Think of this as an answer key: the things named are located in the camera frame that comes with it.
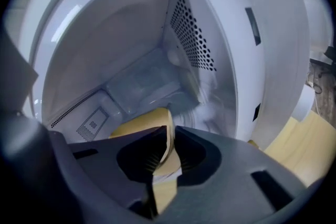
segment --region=cable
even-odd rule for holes
[[[317,112],[318,116],[321,116],[321,115],[320,115],[320,112],[319,112],[319,107],[318,107],[318,105],[317,105],[317,99],[316,99],[316,94],[320,94],[320,93],[316,93],[316,91],[315,91],[315,89],[314,89],[314,84],[315,84],[315,83],[313,83],[313,82],[311,82],[311,81],[308,81],[308,86],[311,87],[311,88],[314,90],[314,92],[315,92],[316,112]]]
[[[310,69],[311,69],[311,68],[312,68],[312,64],[311,64],[311,63],[309,63],[307,77],[309,77],[309,74],[310,74]]]
[[[316,112],[317,112],[318,116],[321,116],[320,112],[319,112],[319,108],[317,106],[316,94],[315,94],[315,104],[316,104]]]
[[[316,69],[315,69],[315,67],[314,67],[314,65],[312,64],[312,63],[309,63],[309,66],[311,66],[312,68],[313,68],[313,70],[314,70],[314,76],[313,76],[313,85],[309,85],[310,87],[312,87],[313,89],[314,89],[314,91],[315,91],[315,93],[316,94],[321,94],[322,93],[322,87],[321,86],[319,86],[317,83],[315,83],[315,72],[316,72]],[[317,88],[319,88],[320,89],[320,92],[317,92],[316,90],[315,90],[315,88],[314,87],[317,87]]]

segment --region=white plastic surface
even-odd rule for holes
[[[146,13],[147,9],[142,5],[137,6],[138,9],[132,6],[136,9],[135,13],[123,9],[119,13],[120,17],[115,17],[115,24],[105,21],[104,19],[111,14],[107,12],[111,1],[116,1],[113,2],[114,4],[125,1],[133,4],[136,2],[135,0],[30,1],[18,47],[25,59],[33,59],[29,55],[34,53],[33,48],[39,41],[34,65],[39,73],[39,79],[30,100],[36,118],[41,120],[43,116],[49,119],[56,115],[72,100],[113,77],[162,41],[160,22],[164,22],[165,14],[161,12],[165,12],[166,8],[163,8],[164,5],[160,0],[137,2],[148,7],[155,6],[154,2],[157,7],[160,7],[160,12],[154,8],[148,13],[150,18],[148,21],[151,21],[153,16],[161,14],[160,19],[154,20],[150,27],[146,20],[134,20],[134,14],[138,15],[137,18],[143,18]],[[88,4],[93,2],[99,5],[96,5],[95,10],[92,9],[84,15],[86,10],[90,10],[86,9]],[[178,45],[176,38],[170,34],[165,35],[163,43],[164,46],[169,45],[165,48],[169,52],[170,61],[184,69],[183,72],[179,72],[182,77],[181,84],[189,89],[188,93],[193,92],[202,103],[200,111],[206,113],[210,111],[210,115],[215,115],[214,121],[219,126],[219,130],[229,126],[231,130],[229,133],[234,133],[234,137],[242,140],[248,140],[251,132],[255,130],[254,140],[261,148],[266,147],[289,119],[304,84],[309,59],[309,25],[304,1],[188,0],[188,2],[197,13],[197,18],[204,18],[202,30],[208,28],[209,33],[222,36],[224,42],[214,44],[215,55],[219,57],[219,61],[216,62],[219,66],[217,75],[213,79],[213,75],[208,76],[203,70],[195,72],[186,66],[185,58],[181,57],[183,54],[173,51]],[[258,46],[254,42],[246,7],[251,7],[256,17],[261,35],[261,44]],[[50,12],[52,8],[53,13],[46,17],[47,10]],[[78,20],[81,16],[87,16],[88,19]],[[125,27],[137,25],[148,31],[148,34],[156,36],[156,39],[153,38],[150,42],[147,38],[142,39],[143,36],[140,33],[143,31],[139,30],[123,31],[121,33],[123,39],[120,40],[124,38],[136,40],[132,40],[130,46],[124,46],[122,42],[118,42],[117,46],[107,53],[105,49],[109,46],[106,44],[110,45],[113,40],[109,38],[109,33],[116,29],[109,26],[120,25],[119,18],[125,19]],[[213,25],[213,22],[217,23],[216,31],[209,29],[207,25],[209,19],[212,21],[209,25]],[[44,31],[39,35],[38,29],[42,27]],[[63,40],[68,40],[67,43],[63,43],[67,49],[58,51],[57,48]],[[92,50],[95,46],[100,49],[96,55]],[[81,55],[79,49],[74,49],[76,47],[87,48],[87,51]],[[223,54],[218,51],[222,48],[226,48],[225,57],[227,58],[223,58]],[[51,68],[53,71],[46,79],[52,58],[56,59],[57,65]],[[233,71],[227,72],[227,67],[232,68]],[[235,98],[232,98],[232,84],[226,83],[228,79],[234,81]],[[204,92],[203,96],[197,94],[200,92],[199,89]],[[253,121],[255,108],[260,103],[259,117]],[[212,113],[214,110],[222,112],[221,116],[217,117],[219,116],[217,112]],[[205,115],[201,115],[196,121],[199,122],[200,119],[205,118]]]
[[[217,125],[215,133],[222,133],[247,141],[256,121],[253,121],[255,108],[261,103],[264,91],[264,51],[262,44],[256,46],[251,24],[245,8],[248,0],[184,0],[183,13],[178,14],[174,27],[182,32],[182,40],[188,39],[187,19],[182,19],[191,9],[191,15],[197,25],[197,34],[192,35],[198,47],[206,52],[195,50],[194,45],[183,48],[179,37],[171,27],[176,4],[179,0],[170,0],[168,19],[165,24],[163,45],[168,51],[175,50],[178,66],[188,69],[197,82],[196,94],[203,104],[196,120],[202,130],[206,125]],[[192,66],[191,60],[199,61],[202,68]]]
[[[325,52],[332,46],[332,10],[327,0],[303,0],[308,16],[310,50]]]
[[[33,98],[43,91],[34,110],[44,121],[160,43],[169,0],[89,1],[63,0],[40,40]]]
[[[292,113],[292,117],[303,121],[309,114],[315,100],[315,91],[312,87],[304,85],[300,99]]]
[[[250,2],[261,35],[266,73],[264,97],[251,139],[264,149],[280,133],[300,98],[309,64],[309,25],[303,0]],[[233,52],[235,47],[229,44]],[[244,48],[240,53],[250,57]],[[253,67],[246,68],[255,72]],[[242,89],[239,85],[238,101],[243,92],[244,102],[253,101],[249,100],[249,87]]]
[[[330,58],[328,58],[327,56],[325,56],[324,52],[311,50],[310,53],[309,53],[309,57],[310,57],[310,59],[320,61],[320,62],[325,62],[329,65],[332,64],[332,60]]]
[[[27,27],[23,24],[24,17],[26,15],[27,7],[29,5],[30,0],[10,0],[8,6],[3,15],[3,22],[6,31],[10,39],[12,40],[13,44],[18,47],[19,45],[19,38],[20,38],[20,31],[22,27]]]
[[[107,139],[123,121],[119,108],[102,90],[67,112],[77,103],[65,109],[48,125],[49,130],[61,132],[68,144]],[[66,115],[54,125],[65,112]]]
[[[177,71],[161,49],[143,56],[106,85],[109,94],[127,114],[135,114],[179,88]]]

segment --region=ventilation holes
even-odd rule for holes
[[[90,130],[88,130],[85,127],[85,124],[92,118],[92,116],[97,112],[100,111],[101,113],[104,114],[104,116],[106,117],[105,120],[102,122],[102,124],[100,125],[100,127],[98,128],[98,130],[93,134]],[[106,123],[107,119],[109,118],[109,114],[100,106],[98,107],[95,111],[93,111],[93,113],[79,126],[79,128],[76,130],[77,133],[79,133],[86,141],[93,141],[97,134],[99,133],[100,129],[103,127],[103,125]],[[92,128],[96,128],[97,124],[94,121],[91,121],[91,123],[89,124]]]
[[[61,120],[63,120],[64,117],[67,116],[72,110],[74,110],[76,107],[78,107],[80,104],[82,104],[83,102],[85,102],[86,100],[88,100],[91,96],[95,95],[96,93],[97,93],[97,91],[93,92],[92,94],[86,96],[83,100],[81,100],[80,102],[78,102],[77,104],[75,104],[74,106],[72,106],[70,109],[68,109],[64,114],[62,114],[57,120],[55,120],[51,124],[51,128],[54,128],[56,126],[56,124],[59,123]]]
[[[208,64],[210,61],[214,63],[214,60],[207,48],[204,33],[197,25],[192,10],[186,6],[185,0],[177,1],[170,25],[179,38],[192,67],[217,71],[214,64],[211,66]]]

